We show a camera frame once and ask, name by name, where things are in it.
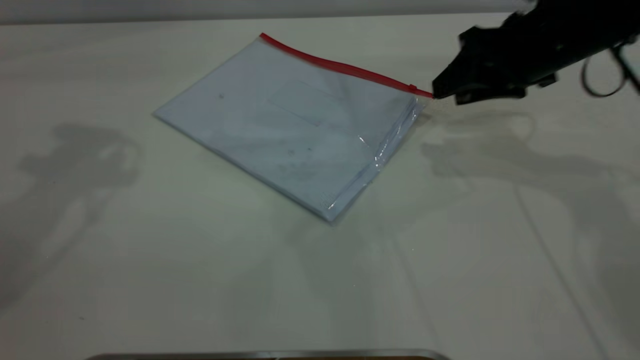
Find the black cable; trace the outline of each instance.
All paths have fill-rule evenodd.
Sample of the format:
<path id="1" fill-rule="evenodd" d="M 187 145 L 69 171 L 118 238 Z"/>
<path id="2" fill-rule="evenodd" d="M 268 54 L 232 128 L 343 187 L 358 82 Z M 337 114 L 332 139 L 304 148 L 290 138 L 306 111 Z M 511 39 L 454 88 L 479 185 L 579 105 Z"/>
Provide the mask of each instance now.
<path id="1" fill-rule="evenodd" d="M 613 94 L 615 94 L 616 92 L 619 92 L 623 87 L 625 87 L 625 84 L 627 83 L 627 77 L 625 75 L 624 72 L 622 72 L 622 80 L 620 81 L 620 85 L 618 85 L 618 87 L 613 90 L 612 92 L 606 93 L 606 94 L 602 94 L 599 92 L 594 91 L 590 86 L 589 83 L 587 82 L 587 65 L 589 65 L 589 60 L 591 59 L 591 57 L 586 58 L 584 60 L 584 64 L 582 65 L 582 71 L 580 72 L 580 82 L 582 83 L 582 88 L 584 89 L 584 91 L 587 92 L 587 94 L 593 96 L 593 97 L 608 97 L 611 96 Z"/>
<path id="2" fill-rule="evenodd" d="M 615 90 L 613 90 L 608 94 L 601 94 L 599 92 L 596 92 L 589 86 L 587 82 L 587 65 L 589 65 L 589 59 L 591 58 L 589 57 L 586 60 L 584 60 L 584 64 L 582 65 L 582 71 L 580 72 L 580 80 L 582 83 L 582 88 L 584 89 L 584 91 L 587 92 L 587 94 L 593 97 L 611 96 L 616 92 L 619 92 L 620 89 L 622 89 L 627 84 L 627 80 L 631 82 L 631 85 L 633 85 L 636 92 L 640 94 L 640 81 L 638 81 L 638 78 L 633 73 L 633 71 L 631 71 L 631 68 L 627 65 L 625 59 L 622 57 L 622 47 L 626 44 L 627 42 L 624 42 L 620 45 L 614 46 L 609 49 L 611 54 L 613 55 L 614 60 L 616 60 L 616 62 L 618 63 L 618 66 L 620 67 L 622 80 L 620 81 L 620 85 L 618 85 L 618 87 Z"/>

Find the red zipper seal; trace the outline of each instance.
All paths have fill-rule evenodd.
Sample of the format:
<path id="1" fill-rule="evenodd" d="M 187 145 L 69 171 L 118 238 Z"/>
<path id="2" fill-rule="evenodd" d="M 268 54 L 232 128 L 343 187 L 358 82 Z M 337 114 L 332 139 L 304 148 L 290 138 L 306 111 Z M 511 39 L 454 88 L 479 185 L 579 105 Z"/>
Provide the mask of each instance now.
<path id="1" fill-rule="evenodd" d="M 433 99 L 432 93 L 426 92 L 424 90 L 420 90 L 415 85 L 407 85 L 407 84 L 401 83 L 398 80 L 388 78 L 384 75 L 380 75 L 369 70 L 361 69 L 359 67 L 355 67 L 352 65 L 347 65 L 345 63 L 339 63 L 337 61 L 318 58 L 317 56 L 303 53 L 302 51 L 295 50 L 292 47 L 286 46 L 285 44 L 275 40 L 274 38 L 270 37 L 265 33 L 260 34 L 260 37 L 264 41 L 277 47 L 278 49 L 284 51 L 285 53 L 289 53 L 295 57 L 301 58 L 302 60 L 308 61 L 324 69 L 340 72 L 341 74 L 355 76 L 356 78 L 373 81 L 374 83 L 386 85 L 386 86 L 389 86 L 390 88 L 398 89 L 400 91 L 409 92 L 411 94 L 429 97 L 430 99 Z"/>

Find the white backdrop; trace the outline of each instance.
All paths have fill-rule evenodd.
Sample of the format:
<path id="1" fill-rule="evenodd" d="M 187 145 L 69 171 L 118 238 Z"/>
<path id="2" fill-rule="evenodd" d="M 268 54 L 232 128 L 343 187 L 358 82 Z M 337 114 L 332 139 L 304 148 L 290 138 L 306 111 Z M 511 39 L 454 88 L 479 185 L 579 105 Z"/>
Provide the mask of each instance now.
<path id="1" fill-rule="evenodd" d="M 0 24 L 511 12 L 526 0 L 4 0 Z"/>

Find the clear plastic bag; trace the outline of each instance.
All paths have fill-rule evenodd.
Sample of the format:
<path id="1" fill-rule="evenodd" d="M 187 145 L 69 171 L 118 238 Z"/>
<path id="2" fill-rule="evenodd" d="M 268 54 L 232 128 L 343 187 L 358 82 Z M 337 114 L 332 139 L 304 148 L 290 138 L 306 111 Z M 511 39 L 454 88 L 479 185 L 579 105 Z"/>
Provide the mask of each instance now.
<path id="1" fill-rule="evenodd" d="M 422 107 L 413 94 L 324 69 L 258 38 L 155 115 L 333 221 L 376 177 Z"/>

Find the cable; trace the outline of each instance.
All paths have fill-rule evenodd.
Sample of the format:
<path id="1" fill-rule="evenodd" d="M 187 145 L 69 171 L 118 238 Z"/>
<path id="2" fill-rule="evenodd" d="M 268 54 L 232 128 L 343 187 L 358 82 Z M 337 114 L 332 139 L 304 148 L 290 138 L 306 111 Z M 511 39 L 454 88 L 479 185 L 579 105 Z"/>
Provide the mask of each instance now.
<path id="1" fill-rule="evenodd" d="M 582 83 L 582 88 L 584 89 L 584 91 L 587 92 L 587 94 L 593 97 L 609 97 L 619 92 L 625 86 L 625 84 L 627 84 L 627 77 L 625 76 L 624 72 L 622 72 L 622 80 L 620 81 L 620 85 L 618 85 L 618 87 L 615 90 L 606 94 L 602 94 L 594 91 L 587 82 L 587 66 L 589 65 L 590 59 L 591 57 L 586 58 L 586 60 L 584 60 L 584 64 L 582 65 L 582 71 L 580 72 L 580 82 Z"/>

